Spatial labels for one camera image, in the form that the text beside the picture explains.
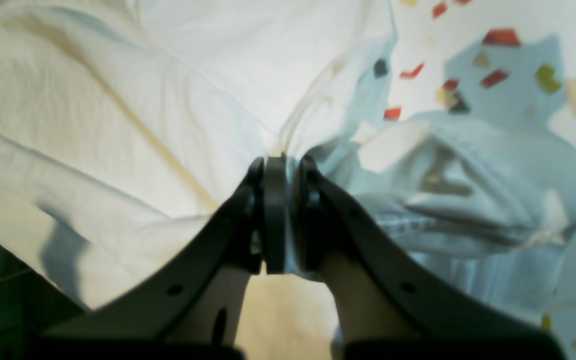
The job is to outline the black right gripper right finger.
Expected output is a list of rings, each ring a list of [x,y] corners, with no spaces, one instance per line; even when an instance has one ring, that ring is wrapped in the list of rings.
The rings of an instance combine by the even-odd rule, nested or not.
[[[557,341],[446,284],[302,158],[295,257],[333,294],[345,360],[564,360]]]

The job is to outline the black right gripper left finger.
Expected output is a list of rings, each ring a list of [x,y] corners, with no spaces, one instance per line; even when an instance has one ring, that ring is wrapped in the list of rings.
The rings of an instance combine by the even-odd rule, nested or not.
[[[30,360],[243,360],[234,346],[263,259],[285,263],[287,158],[256,158],[190,243],[137,287],[37,337]]]

